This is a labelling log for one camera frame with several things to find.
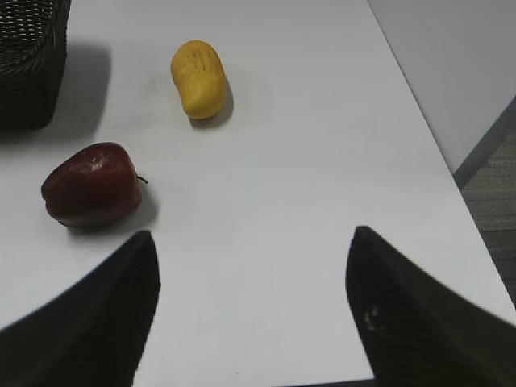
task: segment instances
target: wicker basket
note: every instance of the wicker basket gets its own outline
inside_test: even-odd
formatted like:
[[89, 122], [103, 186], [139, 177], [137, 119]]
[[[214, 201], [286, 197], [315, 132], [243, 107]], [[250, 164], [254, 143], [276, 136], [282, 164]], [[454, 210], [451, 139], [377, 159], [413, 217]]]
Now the wicker basket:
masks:
[[66, 61], [70, 0], [0, 0], [0, 130], [47, 125]]

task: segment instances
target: table surface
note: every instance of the table surface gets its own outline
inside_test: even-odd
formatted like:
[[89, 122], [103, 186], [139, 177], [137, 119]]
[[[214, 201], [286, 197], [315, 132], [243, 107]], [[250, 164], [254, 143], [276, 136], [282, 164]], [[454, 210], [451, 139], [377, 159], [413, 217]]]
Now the table surface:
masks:
[[[136, 387], [367, 378], [344, 289], [360, 224], [516, 321], [367, 2], [320, 4], [73, 4], [53, 123], [0, 139], [0, 326], [148, 228], [162, 289]], [[191, 39], [217, 48], [231, 85], [216, 127], [192, 126], [169, 75]], [[40, 185], [106, 140], [150, 181], [144, 203], [109, 232], [67, 231], [46, 215]]]

